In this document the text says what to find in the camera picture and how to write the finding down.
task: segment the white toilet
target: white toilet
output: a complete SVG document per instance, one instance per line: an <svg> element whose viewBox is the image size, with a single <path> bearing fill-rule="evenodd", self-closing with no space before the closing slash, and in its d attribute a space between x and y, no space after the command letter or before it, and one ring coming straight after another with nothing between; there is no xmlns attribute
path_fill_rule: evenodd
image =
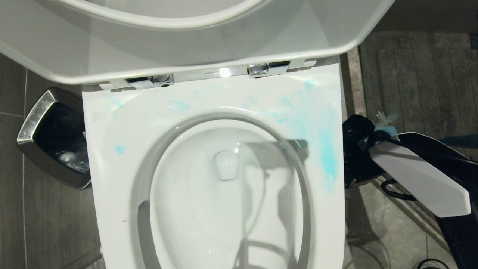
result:
<svg viewBox="0 0 478 269"><path fill-rule="evenodd" d="M4 1L0 23L21 31L1 27L0 51L85 84L107 269L340 269L341 80L327 57L391 4Z"/></svg>

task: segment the trash can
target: trash can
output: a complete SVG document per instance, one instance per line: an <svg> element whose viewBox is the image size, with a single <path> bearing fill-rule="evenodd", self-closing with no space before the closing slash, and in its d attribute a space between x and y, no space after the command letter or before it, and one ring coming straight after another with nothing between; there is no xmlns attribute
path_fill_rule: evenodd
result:
<svg viewBox="0 0 478 269"><path fill-rule="evenodd" d="M81 96L49 88L25 118L17 145L34 164L62 183L78 190L89 186Z"/></svg>

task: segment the bathroom floor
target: bathroom floor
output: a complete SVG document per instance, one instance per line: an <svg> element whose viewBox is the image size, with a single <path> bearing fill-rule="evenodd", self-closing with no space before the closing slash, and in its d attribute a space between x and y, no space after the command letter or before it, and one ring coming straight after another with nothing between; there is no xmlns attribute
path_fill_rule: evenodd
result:
<svg viewBox="0 0 478 269"><path fill-rule="evenodd" d="M384 99L369 95L365 77L367 109L373 116L380 107L369 102ZM0 268L84 269L100 258L91 189L75 191L59 183L15 144L24 116L52 86L79 92L79 87L49 82L0 55ZM346 226L344 268L412 269L425 258L456 268L448 250L372 184L346 191ZM103 268L99 261L88 269Z"/></svg>

